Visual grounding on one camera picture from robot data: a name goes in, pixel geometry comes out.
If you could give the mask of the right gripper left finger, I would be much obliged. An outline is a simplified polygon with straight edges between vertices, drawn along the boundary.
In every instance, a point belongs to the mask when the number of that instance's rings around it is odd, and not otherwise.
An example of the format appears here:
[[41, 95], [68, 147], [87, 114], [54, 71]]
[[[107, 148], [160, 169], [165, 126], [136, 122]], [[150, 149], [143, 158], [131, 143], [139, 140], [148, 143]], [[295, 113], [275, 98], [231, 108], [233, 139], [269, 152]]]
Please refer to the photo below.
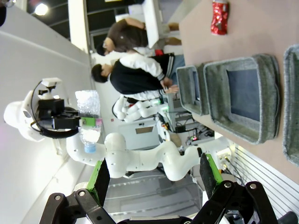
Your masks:
[[49, 196], [39, 223], [74, 224], [85, 217], [91, 224], [114, 224], [115, 221], [104, 209], [109, 182], [107, 162], [97, 162], [87, 187], [69, 196], [63, 193]]

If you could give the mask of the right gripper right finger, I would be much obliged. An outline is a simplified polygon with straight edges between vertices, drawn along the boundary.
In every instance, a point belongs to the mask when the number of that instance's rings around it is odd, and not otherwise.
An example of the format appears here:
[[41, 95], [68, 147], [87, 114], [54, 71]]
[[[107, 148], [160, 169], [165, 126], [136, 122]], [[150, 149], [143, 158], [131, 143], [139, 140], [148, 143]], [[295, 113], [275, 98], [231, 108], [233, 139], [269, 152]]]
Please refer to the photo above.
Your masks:
[[230, 224], [277, 224], [278, 220], [261, 183], [244, 186], [223, 180], [208, 154], [200, 158], [200, 176], [208, 200], [191, 221], [192, 224], [219, 224], [226, 218]]

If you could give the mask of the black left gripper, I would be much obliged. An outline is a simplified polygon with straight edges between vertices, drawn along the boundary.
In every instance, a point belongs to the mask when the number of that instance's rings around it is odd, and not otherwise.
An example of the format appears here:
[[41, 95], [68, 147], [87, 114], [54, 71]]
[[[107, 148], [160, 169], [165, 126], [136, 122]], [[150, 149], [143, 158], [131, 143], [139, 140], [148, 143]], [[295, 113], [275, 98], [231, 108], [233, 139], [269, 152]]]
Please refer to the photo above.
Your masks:
[[64, 99], [41, 99], [38, 101], [37, 121], [47, 129], [71, 129], [80, 126], [96, 126], [96, 118], [79, 117], [78, 111], [65, 106]]

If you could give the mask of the bystander's bare hand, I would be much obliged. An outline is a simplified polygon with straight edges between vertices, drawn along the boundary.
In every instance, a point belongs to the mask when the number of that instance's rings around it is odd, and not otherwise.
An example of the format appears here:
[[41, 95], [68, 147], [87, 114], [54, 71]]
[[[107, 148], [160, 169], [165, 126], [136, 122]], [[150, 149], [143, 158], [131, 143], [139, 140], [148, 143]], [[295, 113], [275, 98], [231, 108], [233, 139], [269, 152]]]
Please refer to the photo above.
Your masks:
[[179, 87], [172, 83], [172, 80], [165, 77], [160, 81], [160, 84], [163, 87], [163, 90], [166, 94], [177, 93], [179, 91]]

